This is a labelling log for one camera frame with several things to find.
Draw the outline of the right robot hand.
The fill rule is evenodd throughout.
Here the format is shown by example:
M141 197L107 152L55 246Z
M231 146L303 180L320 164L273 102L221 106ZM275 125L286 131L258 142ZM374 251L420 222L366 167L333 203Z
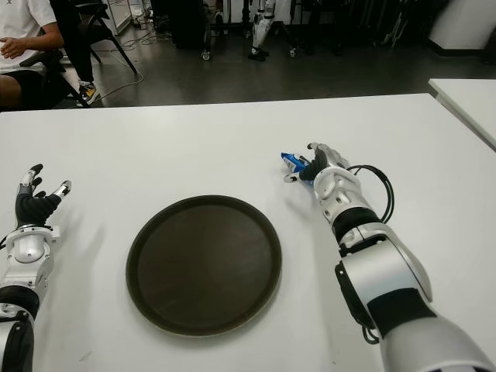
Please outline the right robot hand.
M310 143L307 148L314 151L312 160L297 153L281 153L281 159L289 169L289 174L284 176L284 182L303 181L307 184L313 184L318 173L327 167L347 169L349 166L346 159L324 143Z

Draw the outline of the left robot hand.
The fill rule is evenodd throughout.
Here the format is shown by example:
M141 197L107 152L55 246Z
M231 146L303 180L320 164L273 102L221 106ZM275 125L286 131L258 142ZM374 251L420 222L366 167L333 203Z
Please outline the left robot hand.
M44 226L49 217L57 210L62 200L71 192L72 183L64 181L54 192L47 194L40 191L35 194L36 187L42 182L39 177L42 164L28 169L19 182L19 189L15 198L16 228L23 226Z

